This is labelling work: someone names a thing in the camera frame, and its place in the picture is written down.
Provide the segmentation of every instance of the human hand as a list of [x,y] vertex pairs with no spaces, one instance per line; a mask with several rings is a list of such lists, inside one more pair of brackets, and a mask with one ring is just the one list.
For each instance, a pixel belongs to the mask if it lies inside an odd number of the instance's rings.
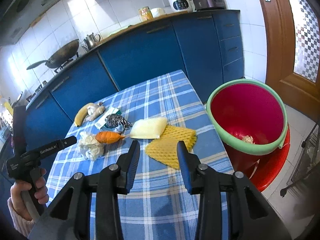
[[[45,186],[45,179],[43,177],[46,174],[46,170],[41,168],[41,177],[36,181],[37,192],[35,193],[35,198],[38,200],[39,204],[46,204],[49,201],[49,195],[47,194],[48,189]],[[16,180],[16,182],[11,186],[11,201],[12,206],[16,213],[23,217],[25,220],[31,221],[26,205],[21,198],[21,192],[31,189],[31,184],[23,180]]]

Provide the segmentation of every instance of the tin can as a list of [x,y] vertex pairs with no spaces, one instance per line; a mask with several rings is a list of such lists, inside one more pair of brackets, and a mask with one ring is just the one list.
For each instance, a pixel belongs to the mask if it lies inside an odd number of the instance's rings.
[[153,19],[149,6],[139,9],[139,17],[142,22]]

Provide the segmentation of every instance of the plaid tablecloth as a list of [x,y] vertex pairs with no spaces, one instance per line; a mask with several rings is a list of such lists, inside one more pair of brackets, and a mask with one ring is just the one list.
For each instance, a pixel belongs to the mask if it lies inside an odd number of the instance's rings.
[[[215,170],[231,174],[231,163],[204,106],[185,74],[179,70],[127,88],[101,100],[103,105],[121,110],[131,123],[143,118],[166,116],[168,123],[196,130],[197,142],[193,153],[202,163]],[[80,139],[81,131],[99,132],[94,122],[82,127],[71,126],[66,137],[74,135]],[[84,160],[76,145],[60,151],[53,163],[47,181],[49,203],[76,172],[85,175],[100,172],[116,163],[131,145],[130,131],[124,140],[108,146],[104,157],[95,162]],[[119,208],[124,239],[193,240],[199,207],[199,196],[189,195],[180,171],[165,166],[145,154],[151,140],[139,140],[140,159],[131,192],[119,195]],[[222,239],[228,239],[228,214],[226,196],[222,196]],[[90,230],[95,239],[95,194],[92,198]]]

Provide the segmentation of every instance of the green bucket rim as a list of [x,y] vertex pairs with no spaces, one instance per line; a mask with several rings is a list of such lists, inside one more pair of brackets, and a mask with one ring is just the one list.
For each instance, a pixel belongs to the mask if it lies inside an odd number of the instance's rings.
[[[276,98],[276,100],[280,104],[282,113],[284,115],[284,127],[282,129],[282,133],[281,133],[280,137],[276,141],[274,141],[272,143],[268,143],[268,144],[246,143],[246,142],[234,137],[233,135],[229,134],[214,119],[214,117],[211,113],[212,99],[215,97],[215,95],[217,95],[224,88],[235,85],[235,84],[254,84],[254,85],[257,85],[259,87],[264,88],[268,92],[270,92]],[[208,114],[213,126],[215,127],[216,131],[218,132],[221,140],[238,151],[241,151],[241,152],[244,152],[247,154],[251,154],[251,155],[265,155],[265,154],[269,154],[269,153],[273,152],[277,147],[282,148],[282,146],[283,146],[284,139],[285,139],[285,136],[286,136],[287,130],[288,130],[287,112],[285,110],[284,103],[282,102],[279,95],[271,87],[269,87],[265,83],[262,83],[262,82],[256,81],[256,80],[250,80],[250,79],[236,79],[236,80],[232,80],[227,83],[224,83],[223,85],[221,85],[217,89],[215,89],[211,93],[211,95],[209,96],[207,104],[206,104],[206,111],[207,111],[207,114]]]

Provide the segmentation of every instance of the pink sweater sleeve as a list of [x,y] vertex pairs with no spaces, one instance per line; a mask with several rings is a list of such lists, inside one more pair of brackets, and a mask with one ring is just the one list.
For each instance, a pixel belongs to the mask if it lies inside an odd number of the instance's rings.
[[34,221],[28,221],[19,216],[16,211],[13,209],[11,198],[8,199],[8,207],[12,217],[14,228],[17,229],[25,237],[28,237],[31,229],[35,225]]

